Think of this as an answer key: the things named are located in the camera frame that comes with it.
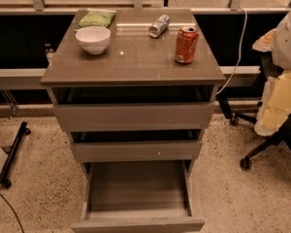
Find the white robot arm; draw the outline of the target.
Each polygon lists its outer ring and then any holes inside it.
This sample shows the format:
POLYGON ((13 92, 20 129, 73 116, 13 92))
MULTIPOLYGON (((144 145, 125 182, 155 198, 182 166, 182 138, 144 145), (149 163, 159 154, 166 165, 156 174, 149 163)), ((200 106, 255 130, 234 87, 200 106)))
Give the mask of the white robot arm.
POLYGON ((252 48, 270 51, 273 64, 283 69, 277 78, 267 78, 254 125, 257 134, 271 136, 291 115, 291 10, 275 29, 256 40, 252 48))

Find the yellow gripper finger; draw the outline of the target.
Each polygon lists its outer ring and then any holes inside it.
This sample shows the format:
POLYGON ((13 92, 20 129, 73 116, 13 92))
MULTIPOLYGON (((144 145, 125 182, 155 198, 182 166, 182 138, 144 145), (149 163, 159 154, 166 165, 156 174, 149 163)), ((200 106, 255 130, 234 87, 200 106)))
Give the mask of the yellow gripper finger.
POLYGON ((275 28, 268 31, 265 35, 261 36, 258 40, 254 42, 252 48, 261 52, 271 51, 273 47, 275 32, 275 28))
POLYGON ((258 135, 271 136, 291 115, 291 71, 277 78, 268 77, 262 95, 254 130, 258 135))

